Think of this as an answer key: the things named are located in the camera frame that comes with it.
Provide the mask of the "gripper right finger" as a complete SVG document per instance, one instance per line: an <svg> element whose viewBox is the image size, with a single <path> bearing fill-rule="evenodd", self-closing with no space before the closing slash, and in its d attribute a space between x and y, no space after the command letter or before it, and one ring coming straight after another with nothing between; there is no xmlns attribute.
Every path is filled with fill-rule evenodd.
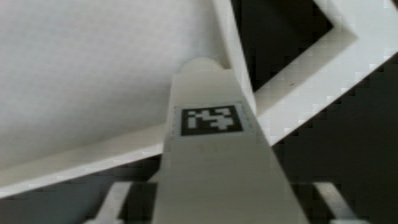
<svg viewBox="0 0 398 224"><path fill-rule="evenodd" d="M292 187L309 224L363 224L331 182L297 182Z"/></svg>

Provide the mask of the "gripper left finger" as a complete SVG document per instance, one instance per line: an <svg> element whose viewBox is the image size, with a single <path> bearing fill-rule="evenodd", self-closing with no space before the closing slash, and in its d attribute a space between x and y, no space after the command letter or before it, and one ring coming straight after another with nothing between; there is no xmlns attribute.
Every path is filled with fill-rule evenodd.
<svg viewBox="0 0 398 224"><path fill-rule="evenodd" d="M116 182L110 186L96 216L82 224L144 224L146 187L137 182Z"/></svg>

